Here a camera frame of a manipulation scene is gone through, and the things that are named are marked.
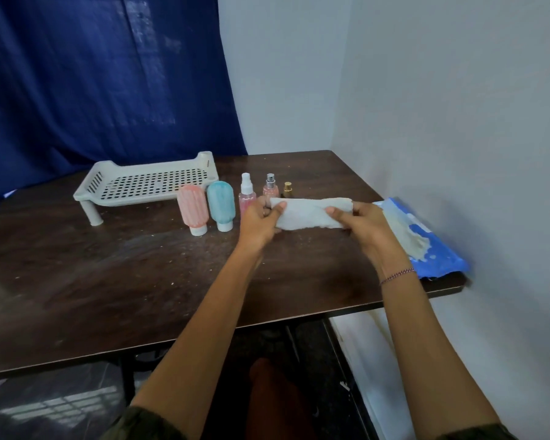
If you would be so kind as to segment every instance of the dark brown table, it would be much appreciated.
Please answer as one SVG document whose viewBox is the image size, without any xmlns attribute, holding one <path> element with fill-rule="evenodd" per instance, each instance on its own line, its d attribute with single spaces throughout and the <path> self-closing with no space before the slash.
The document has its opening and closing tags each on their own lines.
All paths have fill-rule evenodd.
<svg viewBox="0 0 550 440">
<path fill-rule="evenodd" d="M 266 173 L 295 197 L 381 197 L 331 151 L 220 157 L 240 191 Z M 176 200 L 100 207 L 90 226 L 72 195 L 85 172 L 17 191 L 0 203 L 0 378 L 170 344 L 196 311 L 238 238 L 213 221 L 191 236 Z M 461 273 L 423 281 L 431 297 L 459 292 Z M 344 230 L 277 235 L 250 283 L 238 327 L 382 307 L 374 269 Z"/>
</svg>

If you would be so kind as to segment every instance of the sleeve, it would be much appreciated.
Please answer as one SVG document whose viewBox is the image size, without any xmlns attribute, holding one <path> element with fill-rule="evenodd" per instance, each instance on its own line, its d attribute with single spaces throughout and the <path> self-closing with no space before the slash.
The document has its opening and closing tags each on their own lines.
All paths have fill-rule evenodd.
<svg viewBox="0 0 550 440">
<path fill-rule="evenodd" d="M 100 440 L 186 440 L 172 424 L 154 412 L 127 407 Z"/>
<path fill-rule="evenodd" d="M 517 440 L 505 426 L 485 425 L 463 429 L 438 437 L 436 440 Z"/>
</svg>

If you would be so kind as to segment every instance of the blue curtain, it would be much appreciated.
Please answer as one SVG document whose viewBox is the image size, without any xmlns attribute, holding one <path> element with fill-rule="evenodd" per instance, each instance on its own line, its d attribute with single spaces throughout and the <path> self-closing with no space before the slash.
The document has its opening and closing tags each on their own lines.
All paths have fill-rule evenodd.
<svg viewBox="0 0 550 440">
<path fill-rule="evenodd" d="M 0 198 L 204 150 L 246 154 L 218 0 L 0 0 Z"/>
</svg>

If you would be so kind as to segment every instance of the silver spray cap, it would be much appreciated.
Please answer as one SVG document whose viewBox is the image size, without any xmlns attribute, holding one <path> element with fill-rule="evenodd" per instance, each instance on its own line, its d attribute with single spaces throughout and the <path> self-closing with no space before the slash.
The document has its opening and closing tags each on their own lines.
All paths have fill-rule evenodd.
<svg viewBox="0 0 550 440">
<path fill-rule="evenodd" d="M 275 175 L 273 173 L 267 174 L 267 186 L 269 188 L 275 187 Z"/>
</svg>

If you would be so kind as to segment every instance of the hand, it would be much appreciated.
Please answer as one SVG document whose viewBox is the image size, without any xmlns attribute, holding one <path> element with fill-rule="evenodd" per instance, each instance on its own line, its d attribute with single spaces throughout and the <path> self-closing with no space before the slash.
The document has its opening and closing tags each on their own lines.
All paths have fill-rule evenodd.
<svg viewBox="0 0 550 440">
<path fill-rule="evenodd" d="M 279 216 L 283 214 L 286 202 L 280 202 L 272 209 L 269 199 L 265 196 L 257 198 L 244 212 L 240 220 L 239 247 L 246 251 L 261 252 L 275 233 L 280 230 L 275 228 Z"/>
<path fill-rule="evenodd" d="M 352 202 L 352 212 L 349 214 L 335 207 L 326 208 L 332 219 L 352 230 L 381 281 L 411 268 L 409 256 L 389 227 L 381 208 L 372 203 Z"/>
</svg>

